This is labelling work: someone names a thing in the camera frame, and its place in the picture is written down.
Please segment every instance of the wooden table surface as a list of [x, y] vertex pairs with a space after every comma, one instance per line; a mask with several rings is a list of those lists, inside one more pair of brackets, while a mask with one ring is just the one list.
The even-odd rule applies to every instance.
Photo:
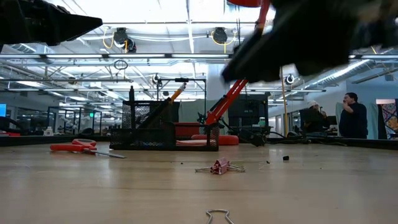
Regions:
[[[398, 223], [395, 151], [242, 144], [114, 152], [127, 159], [50, 153], [49, 145], [0, 148], [0, 223], [202, 224], [212, 208], [229, 210], [235, 224]], [[247, 172], [194, 172], [223, 156]], [[226, 221], [217, 214], [213, 223]]]

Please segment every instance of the red scissors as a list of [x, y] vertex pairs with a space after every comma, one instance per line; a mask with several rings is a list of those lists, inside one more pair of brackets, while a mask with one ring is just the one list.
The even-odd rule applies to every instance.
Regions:
[[67, 152], [82, 152], [87, 154], [101, 154], [110, 157], [116, 157], [120, 159], [126, 158], [125, 156], [107, 153], [107, 152], [99, 152], [95, 147], [97, 145], [96, 141], [89, 139], [74, 139], [71, 144], [52, 144], [50, 146], [51, 151], [67, 151]]

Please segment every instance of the wire clip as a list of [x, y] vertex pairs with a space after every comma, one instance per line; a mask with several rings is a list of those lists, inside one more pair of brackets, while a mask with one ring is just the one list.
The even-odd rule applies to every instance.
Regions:
[[232, 220], [229, 218], [229, 211], [225, 210], [225, 209], [211, 209], [211, 210], [207, 210], [206, 211], [206, 215], [209, 216], [209, 220], [207, 221], [207, 224], [211, 224], [213, 221], [213, 216], [211, 215], [212, 212], [223, 212], [225, 213], [225, 220], [229, 223], [229, 224], [234, 224], [234, 222], [232, 222]]
[[195, 172], [208, 172], [210, 171], [212, 174], [225, 174], [228, 170], [235, 170], [238, 172], [245, 172], [246, 169], [243, 166], [232, 165], [231, 162], [227, 161], [225, 157], [219, 158], [216, 160], [213, 166], [205, 167], [200, 169], [195, 169]]

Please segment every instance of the black mesh crate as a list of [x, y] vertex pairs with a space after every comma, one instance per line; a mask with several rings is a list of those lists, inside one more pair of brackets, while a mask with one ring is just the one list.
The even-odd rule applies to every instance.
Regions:
[[[206, 139], [179, 141], [175, 128], [202, 128]], [[218, 151], [218, 124], [173, 124], [163, 122], [159, 128], [122, 128], [111, 130], [111, 149], [153, 151]]]
[[138, 128], [145, 123], [161, 105], [163, 110], [155, 116], [146, 128], [159, 128], [162, 121], [170, 121], [170, 108], [165, 101], [123, 101], [122, 128]]

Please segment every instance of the man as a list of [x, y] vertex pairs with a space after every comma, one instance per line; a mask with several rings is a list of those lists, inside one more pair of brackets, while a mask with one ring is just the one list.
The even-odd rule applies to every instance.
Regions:
[[324, 111], [319, 112], [319, 104], [316, 101], [308, 102], [308, 109], [304, 113], [304, 131], [306, 133], [323, 133], [323, 127], [328, 128], [328, 116]]
[[366, 107], [358, 103], [358, 96], [355, 93], [345, 94], [343, 109], [338, 126], [340, 134], [345, 138], [366, 139], [368, 135]]

